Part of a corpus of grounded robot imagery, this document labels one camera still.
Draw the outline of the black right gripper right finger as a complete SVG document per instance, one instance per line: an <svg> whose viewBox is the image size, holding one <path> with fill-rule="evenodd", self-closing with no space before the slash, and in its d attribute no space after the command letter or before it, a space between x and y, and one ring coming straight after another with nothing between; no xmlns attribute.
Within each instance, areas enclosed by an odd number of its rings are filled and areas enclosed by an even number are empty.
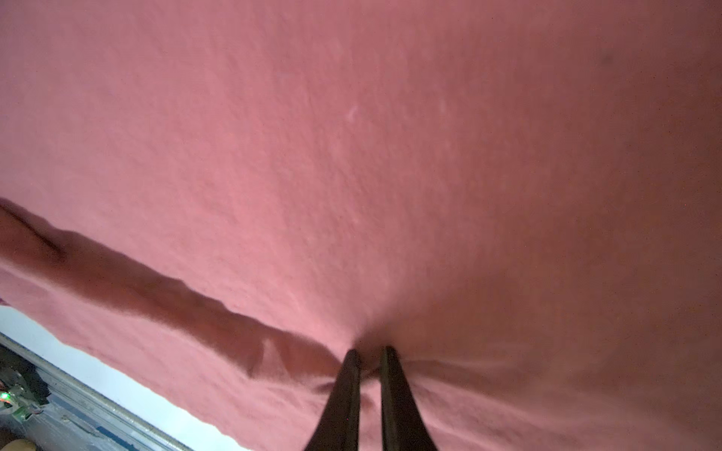
<svg viewBox="0 0 722 451"><path fill-rule="evenodd" d="M393 347L382 352L380 380L383 450L436 451Z"/></svg>

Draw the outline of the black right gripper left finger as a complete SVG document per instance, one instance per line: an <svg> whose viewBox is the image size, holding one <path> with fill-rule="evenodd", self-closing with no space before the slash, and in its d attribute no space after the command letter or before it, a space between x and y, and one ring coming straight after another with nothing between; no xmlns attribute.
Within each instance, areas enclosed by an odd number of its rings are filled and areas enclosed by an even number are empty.
<svg viewBox="0 0 722 451"><path fill-rule="evenodd" d="M361 359L349 350L306 451L357 451L359 444Z"/></svg>

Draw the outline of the maroon garment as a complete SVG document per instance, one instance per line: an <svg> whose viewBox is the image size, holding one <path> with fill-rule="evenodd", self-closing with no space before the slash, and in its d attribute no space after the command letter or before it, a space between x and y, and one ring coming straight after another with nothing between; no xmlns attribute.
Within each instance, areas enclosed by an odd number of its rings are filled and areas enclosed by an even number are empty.
<svg viewBox="0 0 722 451"><path fill-rule="evenodd" d="M5 1L1 297L241 445L721 447L717 1Z"/></svg>

